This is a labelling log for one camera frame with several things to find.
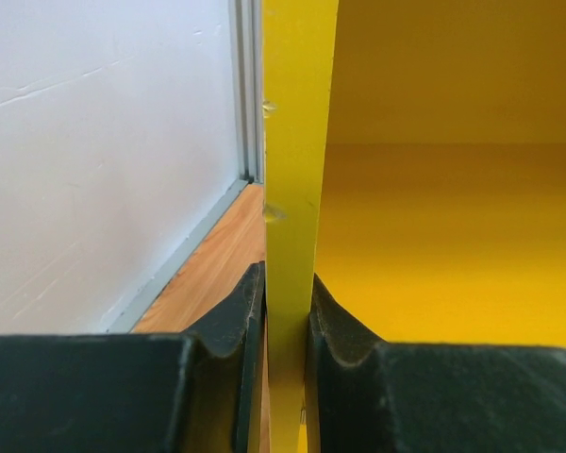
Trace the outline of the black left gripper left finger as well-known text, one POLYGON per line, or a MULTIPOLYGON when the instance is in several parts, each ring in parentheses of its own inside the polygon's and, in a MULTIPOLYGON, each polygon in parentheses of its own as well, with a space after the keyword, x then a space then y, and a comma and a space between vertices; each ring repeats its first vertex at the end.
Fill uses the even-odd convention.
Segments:
POLYGON ((0 336, 0 452, 256 452, 265 267, 178 333, 0 336))

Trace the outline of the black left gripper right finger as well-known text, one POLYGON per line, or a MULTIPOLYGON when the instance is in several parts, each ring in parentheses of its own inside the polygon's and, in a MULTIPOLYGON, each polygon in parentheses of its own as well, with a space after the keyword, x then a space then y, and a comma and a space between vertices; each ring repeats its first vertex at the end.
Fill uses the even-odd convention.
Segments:
POLYGON ((311 452, 566 452, 566 348, 390 343, 313 284, 311 452))

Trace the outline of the yellow wooden shelf cabinet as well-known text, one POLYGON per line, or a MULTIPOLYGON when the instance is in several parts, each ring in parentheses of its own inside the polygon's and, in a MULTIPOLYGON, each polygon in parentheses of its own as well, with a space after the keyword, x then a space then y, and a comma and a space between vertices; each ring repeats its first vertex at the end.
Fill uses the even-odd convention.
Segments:
POLYGON ((270 448, 313 284, 390 343, 566 348, 566 1, 264 1, 270 448))

